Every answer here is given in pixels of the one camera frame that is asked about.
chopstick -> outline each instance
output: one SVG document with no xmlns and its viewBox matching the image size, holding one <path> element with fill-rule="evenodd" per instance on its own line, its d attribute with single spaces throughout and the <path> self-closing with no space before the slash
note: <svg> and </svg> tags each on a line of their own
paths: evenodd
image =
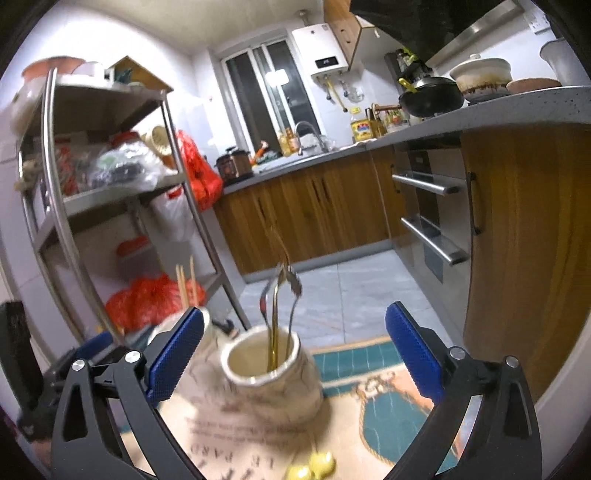
<svg viewBox="0 0 591 480">
<path fill-rule="evenodd" d="M 198 307 L 199 305 L 197 305 L 197 280 L 195 279 L 195 261 L 192 255 L 189 261 L 189 265 L 191 269 L 191 289 L 193 290 L 193 306 Z"/>
<path fill-rule="evenodd" d="M 185 280 L 184 268 L 182 265 L 177 265 L 177 283 L 178 293 L 181 297 L 181 307 L 183 310 L 187 310 L 189 308 L 189 297 L 187 295 L 187 281 Z"/>
</svg>

faucet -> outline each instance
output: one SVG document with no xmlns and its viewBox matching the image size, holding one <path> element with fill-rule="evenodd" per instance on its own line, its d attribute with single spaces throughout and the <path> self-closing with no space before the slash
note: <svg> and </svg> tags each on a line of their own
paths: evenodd
<svg viewBox="0 0 591 480">
<path fill-rule="evenodd" d="M 294 128 L 294 134 L 300 142 L 300 150 L 297 153 L 300 157 L 304 154 L 304 149 L 301 146 L 301 137 L 300 137 L 300 134 L 298 133 L 298 128 L 300 127 L 300 125 L 305 125 L 310 130 L 312 130 L 312 134 L 316 137 L 316 140 L 318 140 L 318 145 L 322 149 L 322 153 L 329 152 L 329 148 L 326 146 L 326 144 L 320 138 L 320 134 L 316 131 L 316 129 L 314 128 L 314 125 L 312 125 L 310 122 L 307 122 L 306 120 L 302 120 L 301 122 L 297 122 L 297 124 L 295 125 L 295 128 Z"/>
</svg>

window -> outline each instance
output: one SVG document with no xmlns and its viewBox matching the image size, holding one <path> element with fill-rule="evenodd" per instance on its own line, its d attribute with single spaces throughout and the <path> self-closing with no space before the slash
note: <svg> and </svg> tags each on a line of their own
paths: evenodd
<svg viewBox="0 0 591 480">
<path fill-rule="evenodd" d="M 314 110 L 285 40 L 248 48 L 223 62 L 241 127 L 251 151 L 261 141 L 281 155 L 277 132 L 305 120 L 320 132 Z"/>
</svg>

cabinet door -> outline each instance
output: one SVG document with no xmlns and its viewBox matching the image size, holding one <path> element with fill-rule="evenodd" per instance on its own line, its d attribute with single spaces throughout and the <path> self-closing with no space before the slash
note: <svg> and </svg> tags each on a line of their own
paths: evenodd
<svg viewBox="0 0 591 480">
<path fill-rule="evenodd" d="M 376 173 L 367 152 L 319 166 L 316 175 L 339 250 L 388 239 Z"/>
<path fill-rule="evenodd" d="M 272 268 L 278 261 L 271 253 L 267 226 L 257 198 L 255 188 L 251 187 L 223 195 L 213 207 L 242 275 Z"/>
<path fill-rule="evenodd" d="M 350 11 L 350 0 L 325 0 L 324 21 L 330 25 L 349 65 L 361 37 L 361 25 Z"/>
<path fill-rule="evenodd" d="M 403 227 L 400 219 L 406 216 L 406 207 L 401 190 L 402 186 L 392 179 L 392 174 L 397 171 L 394 147 L 373 150 L 370 155 L 378 173 L 378 182 L 384 198 L 390 238 L 395 244 L 404 242 L 404 237 L 407 236 L 408 231 Z"/>
<path fill-rule="evenodd" d="M 534 400 L 589 313 L 591 131 L 498 128 L 462 135 L 475 224 L 464 342 L 475 358 L 516 356 Z"/>
<path fill-rule="evenodd" d="M 256 193 L 271 243 L 283 244 L 290 262 L 335 251 L 313 171 L 314 167 L 307 168 L 266 181 Z"/>
</svg>

wall cabinet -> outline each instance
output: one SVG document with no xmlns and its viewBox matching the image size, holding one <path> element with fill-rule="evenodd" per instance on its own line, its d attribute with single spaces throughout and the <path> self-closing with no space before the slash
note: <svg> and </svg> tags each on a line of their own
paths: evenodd
<svg viewBox="0 0 591 480">
<path fill-rule="evenodd" d="M 324 21 L 330 25 L 349 65 L 361 37 L 361 24 L 350 11 L 350 0 L 324 0 Z"/>
</svg>

